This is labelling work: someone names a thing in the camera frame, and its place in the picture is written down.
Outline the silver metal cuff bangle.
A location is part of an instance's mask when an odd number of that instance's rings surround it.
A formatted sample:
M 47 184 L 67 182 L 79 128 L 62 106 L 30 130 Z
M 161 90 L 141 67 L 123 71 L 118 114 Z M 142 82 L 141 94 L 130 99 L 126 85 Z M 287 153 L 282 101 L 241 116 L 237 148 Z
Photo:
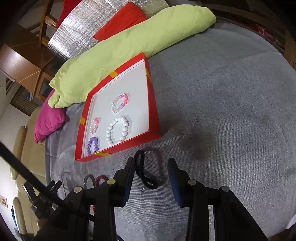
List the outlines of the silver metal cuff bangle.
M 83 189 L 90 189 L 96 187 L 96 180 L 92 174 L 88 174 L 83 179 Z

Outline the beige leather headboard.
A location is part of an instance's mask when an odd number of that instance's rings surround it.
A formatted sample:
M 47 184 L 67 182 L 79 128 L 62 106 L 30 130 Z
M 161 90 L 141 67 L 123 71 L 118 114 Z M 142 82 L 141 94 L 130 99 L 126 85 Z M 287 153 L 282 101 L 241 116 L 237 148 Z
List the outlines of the beige leather headboard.
M 43 184 L 45 178 L 45 143 L 35 142 L 35 123 L 41 108 L 36 108 L 26 126 L 21 126 L 18 130 L 13 154 L 24 164 Z M 31 209 L 31 202 L 27 196 L 23 184 L 25 179 L 13 168 L 11 168 L 11 178 L 15 180 L 17 197 L 13 199 L 13 209 L 16 219 L 16 226 L 22 235 L 36 235 L 39 231 L 38 219 Z

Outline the red shallow cardboard box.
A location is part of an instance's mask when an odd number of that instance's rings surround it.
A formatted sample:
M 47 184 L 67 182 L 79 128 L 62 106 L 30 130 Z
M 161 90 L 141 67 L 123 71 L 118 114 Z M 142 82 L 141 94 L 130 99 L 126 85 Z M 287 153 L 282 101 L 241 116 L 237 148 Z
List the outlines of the red shallow cardboard box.
M 161 136 L 149 62 L 144 53 L 110 73 L 88 94 L 74 159 L 87 162 Z

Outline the magenta pillow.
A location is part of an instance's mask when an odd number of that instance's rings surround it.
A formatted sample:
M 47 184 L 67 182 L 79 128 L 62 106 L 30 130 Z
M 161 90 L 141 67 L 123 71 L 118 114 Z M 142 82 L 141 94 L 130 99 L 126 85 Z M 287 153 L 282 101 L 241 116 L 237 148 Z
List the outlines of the magenta pillow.
M 51 108 L 48 105 L 48 100 L 54 92 L 55 90 L 53 89 L 41 106 L 34 128 L 35 143 L 42 141 L 48 135 L 55 132 L 66 120 L 66 110 L 64 108 Z

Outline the grey bed blanket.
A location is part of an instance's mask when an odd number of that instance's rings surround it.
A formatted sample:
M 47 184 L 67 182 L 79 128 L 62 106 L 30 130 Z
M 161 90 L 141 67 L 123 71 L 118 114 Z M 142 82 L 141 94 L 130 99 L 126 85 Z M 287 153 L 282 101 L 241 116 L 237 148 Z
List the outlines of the grey bed blanket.
M 167 171 L 180 169 L 211 188 L 228 186 L 267 237 L 295 224 L 295 71 L 269 42 L 229 23 L 149 58 L 160 138 L 92 161 L 74 159 L 83 104 L 45 144 L 46 180 L 64 198 L 88 174 L 113 177 L 138 150 L 159 186 L 135 177 L 115 209 L 124 240 L 184 240 L 188 210 L 176 204 Z

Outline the light green pillow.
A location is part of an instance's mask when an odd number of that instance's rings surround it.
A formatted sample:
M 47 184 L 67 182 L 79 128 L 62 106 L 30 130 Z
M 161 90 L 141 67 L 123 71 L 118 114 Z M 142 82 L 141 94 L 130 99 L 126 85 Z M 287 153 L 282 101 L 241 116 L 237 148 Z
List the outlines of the light green pillow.
M 161 10 L 131 28 L 103 40 L 67 60 L 51 80 L 51 108 L 86 101 L 88 93 L 120 65 L 140 53 L 151 57 L 185 38 L 207 30 L 216 21 L 210 9 L 181 4 Z

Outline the wooden cabinet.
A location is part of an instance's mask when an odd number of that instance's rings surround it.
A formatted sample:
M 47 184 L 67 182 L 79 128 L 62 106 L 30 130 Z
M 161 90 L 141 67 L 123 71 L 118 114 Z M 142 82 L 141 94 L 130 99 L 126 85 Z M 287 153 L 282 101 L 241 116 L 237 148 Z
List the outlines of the wooden cabinet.
M 39 45 L 39 38 L 18 24 L 4 37 L 1 72 L 28 90 L 30 98 L 46 100 L 52 91 L 49 83 L 64 63 L 64 58 Z

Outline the silver foil insulation sheet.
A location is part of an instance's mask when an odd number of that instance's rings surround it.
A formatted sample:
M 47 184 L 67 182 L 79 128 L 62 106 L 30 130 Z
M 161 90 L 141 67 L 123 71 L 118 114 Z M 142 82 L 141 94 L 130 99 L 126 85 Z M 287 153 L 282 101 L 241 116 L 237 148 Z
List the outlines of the silver foil insulation sheet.
M 98 43 L 94 34 L 129 1 L 64 1 L 56 32 L 48 47 L 65 59 L 77 57 Z M 166 1 L 131 1 L 151 18 L 168 7 Z

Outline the red pillow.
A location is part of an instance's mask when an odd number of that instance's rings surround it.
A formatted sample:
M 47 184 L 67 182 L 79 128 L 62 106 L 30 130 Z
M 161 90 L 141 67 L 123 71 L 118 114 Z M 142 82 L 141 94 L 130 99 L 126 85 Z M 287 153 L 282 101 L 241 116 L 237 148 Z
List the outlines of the red pillow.
M 141 8 L 129 1 L 94 34 L 93 38 L 101 42 L 147 19 Z

